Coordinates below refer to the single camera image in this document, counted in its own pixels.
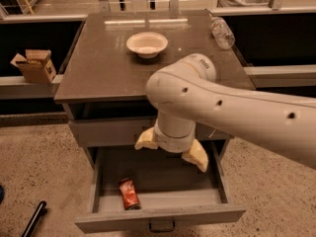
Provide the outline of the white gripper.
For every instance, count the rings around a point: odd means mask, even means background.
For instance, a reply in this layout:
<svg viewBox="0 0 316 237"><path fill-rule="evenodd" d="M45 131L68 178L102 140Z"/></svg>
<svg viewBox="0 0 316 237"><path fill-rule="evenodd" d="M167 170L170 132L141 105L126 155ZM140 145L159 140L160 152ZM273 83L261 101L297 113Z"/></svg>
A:
<svg viewBox="0 0 316 237"><path fill-rule="evenodd" d="M143 131L134 148L157 149L158 146L171 153L182 153L182 158L195 164L202 172L206 172L208 157L195 139L196 123L192 120L177 118L158 112L154 128Z"/></svg>

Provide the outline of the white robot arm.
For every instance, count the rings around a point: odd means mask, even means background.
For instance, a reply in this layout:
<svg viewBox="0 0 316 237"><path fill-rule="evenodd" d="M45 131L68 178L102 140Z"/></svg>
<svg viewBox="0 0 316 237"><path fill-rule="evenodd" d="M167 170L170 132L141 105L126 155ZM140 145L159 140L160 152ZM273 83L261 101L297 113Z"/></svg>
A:
<svg viewBox="0 0 316 237"><path fill-rule="evenodd" d="M316 102L311 98L226 87L213 63L194 53L156 71L146 96L158 111L135 148L162 148L207 170L198 123L242 138L310 168L316 167Z"/></svg>

